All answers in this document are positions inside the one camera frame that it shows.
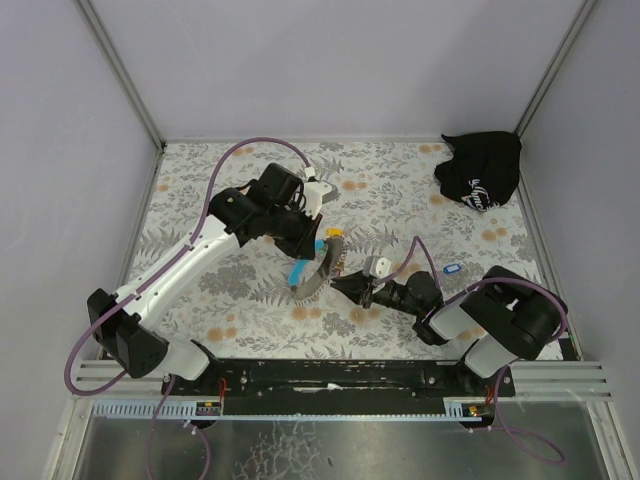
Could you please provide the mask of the blue keyring handle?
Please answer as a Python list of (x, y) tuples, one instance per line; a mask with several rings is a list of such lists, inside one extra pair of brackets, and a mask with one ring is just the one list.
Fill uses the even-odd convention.
[[(325, 247), (325, 242), (322, 239), (317, 239), (315, 241), (316, 253), (321, 252), (324, 249), (324, 247)], [(289, 287), (298, 286), (300, 284), (302, 274), (308, 263), (309, 263), (309, 260), (306, 260), (306, 259), (297, 260), (295, 262), (287, 278), (287, 284)]]

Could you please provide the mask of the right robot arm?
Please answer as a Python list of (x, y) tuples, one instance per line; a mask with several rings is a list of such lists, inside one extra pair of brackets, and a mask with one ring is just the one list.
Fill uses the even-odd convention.
[(559, 296), (501, 266), (449, 300), (426, 271), (401, 284), (384, 283), (367, 269), (335, 279), (331, 287), (363, 308), (376, 304), (412, 315), (414, 332), (428, 345), (442, 346), (481, 328), (484, 335), (462, 360), (483, 379), (516, 360), (537, 359), (568, 323), (568, 307)]

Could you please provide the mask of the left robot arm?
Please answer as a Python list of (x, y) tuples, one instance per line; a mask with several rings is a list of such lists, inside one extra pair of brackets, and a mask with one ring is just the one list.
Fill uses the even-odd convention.
[(132, 378), (158, 370), (186, 380), (199, 378), (210, 356), (195, 342), (159, 334), (169, 308), (211, 265), (262, 236), (295, 259), (315, 256), (321, 208), (334, 187), (315, 177), (302, 180), (272, 163), (244, 187), (215, 194), (195, 229), (136, 280), (87, 300), (97, 342)]

